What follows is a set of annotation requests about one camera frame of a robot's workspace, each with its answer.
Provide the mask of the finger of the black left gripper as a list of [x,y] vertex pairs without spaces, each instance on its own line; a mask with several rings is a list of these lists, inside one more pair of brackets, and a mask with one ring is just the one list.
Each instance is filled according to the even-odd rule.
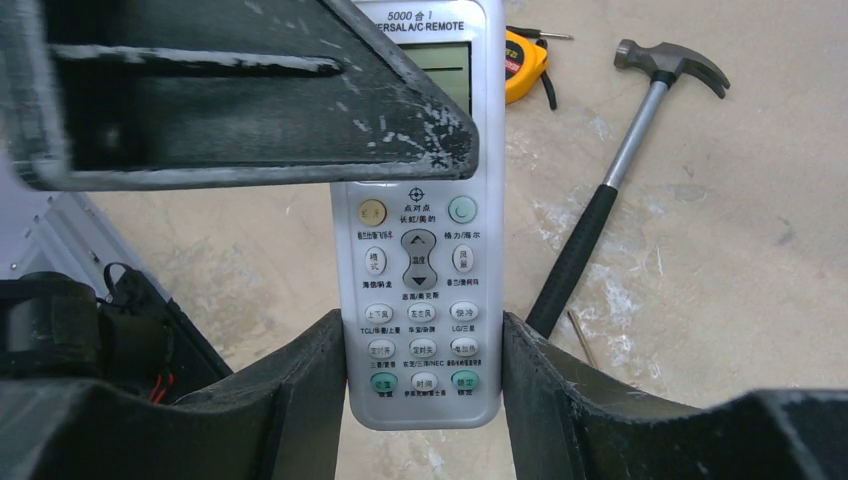
[[350,1],[5,1],[1,137],[46,191],[458,180],[480,157]]

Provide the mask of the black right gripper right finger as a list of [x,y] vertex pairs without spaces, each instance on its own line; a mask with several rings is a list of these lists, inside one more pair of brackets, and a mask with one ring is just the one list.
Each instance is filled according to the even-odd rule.
[[706,409],[651,395],[503,318],[520,479],[843,479],[843,390],[754,390]]

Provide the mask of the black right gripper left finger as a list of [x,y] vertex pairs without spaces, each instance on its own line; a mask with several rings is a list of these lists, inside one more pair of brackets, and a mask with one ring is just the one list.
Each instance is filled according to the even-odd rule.
[[331,479],[346,388],[338,310],[171,405],[91,380],[1,385],[5,479]]

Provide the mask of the white air conditioner remote control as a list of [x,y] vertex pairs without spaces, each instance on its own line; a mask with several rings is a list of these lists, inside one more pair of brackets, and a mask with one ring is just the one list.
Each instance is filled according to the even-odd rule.
[[373,430],[476,428],[501,405],[503,7],[359,8],[472,117],[481,142],[468,179],[330,188],[351,410]]

